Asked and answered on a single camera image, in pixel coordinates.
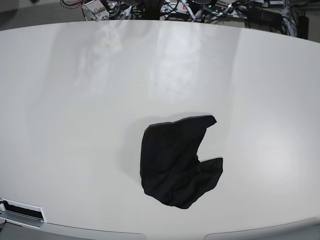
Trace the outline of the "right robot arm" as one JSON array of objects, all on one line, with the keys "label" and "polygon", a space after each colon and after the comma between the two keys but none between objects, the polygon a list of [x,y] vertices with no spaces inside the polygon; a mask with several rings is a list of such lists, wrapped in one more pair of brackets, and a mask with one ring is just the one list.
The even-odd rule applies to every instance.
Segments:
[{"label": "right robot arm", "polygon": [[111,0],[83,0],[81,9],[86,21],[98,22],[117,15],[120,4]]}]

